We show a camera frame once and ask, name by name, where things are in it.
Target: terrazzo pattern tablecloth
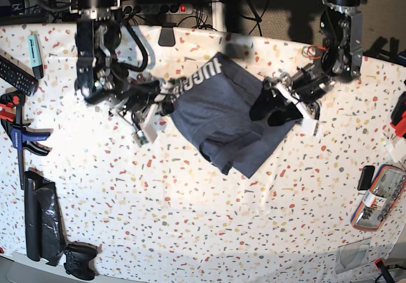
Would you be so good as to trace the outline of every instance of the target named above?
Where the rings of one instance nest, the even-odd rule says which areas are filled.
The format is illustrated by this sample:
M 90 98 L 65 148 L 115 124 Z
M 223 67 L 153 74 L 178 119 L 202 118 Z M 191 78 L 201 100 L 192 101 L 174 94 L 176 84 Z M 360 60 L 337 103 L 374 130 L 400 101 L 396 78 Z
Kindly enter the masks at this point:
M 160 27 L 135 27 L 155 77 L 189 76 L 222 51 L 259 79 L 294 72 L 308 59 L 302 44 L 261 37 L 175 29 L 176 46 L 158 45 Z M 207 163 L 170 118 L 155 122 L 159 139 L 138 148 L 133 129 L 109 107 L 75 95 L 75 25 L 0 28 L 0 51 L 27 67 L 27 36 L 36 33 L 45 77 L 27 99 L 34 129 L 53 129 L 47 157 L 25 153 L 25 167 L 55 181 L 69 241 L 100 248 L 96 271 L 144 282 L 352 282 L 377 275 L 371 263 L 336 275 L 336 248 L 372 237 L 368 261 L 387 256 L 405 225 L 406 197 L 378 232 L 350 217 L 365 165 L 390 163 L 383 134 L 405 90 L 406 69 L 364 58 L 362 78 L 322 100 L 320 138 L 296 126 L 251 178 Z M 119 56 L 140 52 L 123 30 Z M 0 92 L 9 86 L 0 81 Z M 25 253 L 23 192 L 17 154 L 0 137 L 0 247 Z

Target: game controller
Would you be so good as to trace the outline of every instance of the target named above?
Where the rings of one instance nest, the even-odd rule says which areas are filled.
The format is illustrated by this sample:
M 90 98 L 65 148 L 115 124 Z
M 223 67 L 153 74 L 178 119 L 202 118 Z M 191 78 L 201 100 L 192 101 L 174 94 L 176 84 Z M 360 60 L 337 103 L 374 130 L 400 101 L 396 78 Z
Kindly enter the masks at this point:
M 68 275 L 85 281 L 95 278 L 95 272 L 89 268 L 89 262 L 97 255 L 95 248 L 69 244 L 63 253 L 66 255 L 66 263 L 63 266 Z

